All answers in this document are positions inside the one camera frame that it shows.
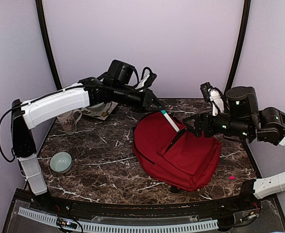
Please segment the teal capped white marker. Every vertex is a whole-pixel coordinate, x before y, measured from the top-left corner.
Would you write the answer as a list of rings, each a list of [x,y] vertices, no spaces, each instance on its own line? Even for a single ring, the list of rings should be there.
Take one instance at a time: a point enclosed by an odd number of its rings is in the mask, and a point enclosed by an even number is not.
[[[172,128],[176,131],[179,132],[180,129],[177,126],[177,124],[174,122],[174,120],[169,116],[169,114],[165,110],[161,110],[162,115],[165,117],[165,119],[168,121],[168,123],[172,126]]]

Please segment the red student backpack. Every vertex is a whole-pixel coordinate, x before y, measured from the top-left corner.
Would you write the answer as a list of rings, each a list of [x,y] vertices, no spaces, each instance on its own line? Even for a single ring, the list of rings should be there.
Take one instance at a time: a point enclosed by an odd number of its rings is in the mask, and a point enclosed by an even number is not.
[[[178,189],[195,191],[207,186],[219,164],[221,142],[196,137],[176,117],[161,112],[145,115],[134,128],[133,152],[152,178]]]

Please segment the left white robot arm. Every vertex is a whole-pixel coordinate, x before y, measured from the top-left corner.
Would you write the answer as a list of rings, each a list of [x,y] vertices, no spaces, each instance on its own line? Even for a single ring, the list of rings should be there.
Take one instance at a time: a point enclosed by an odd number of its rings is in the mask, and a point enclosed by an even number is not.
[[[45,212],[55,208],[55,200],[48,194],[37,150],[31,130],[41,123],[69,111],[91,107],[102,102],[116,102],[138,113],[163,110],[164,106],[150,87],[157,75],[149,67],[148,74],[133,86],[128,82],[133,67],[124,67],[119,74],[103,73],[98,78],[89,77],[73,85],[46,94],[34,100],[13,101],[11,109],[11,138],[13,158],[5,157],[9,163],[18,160],[21,171],[30,185],[31,192],[37,196],[36,203]]]

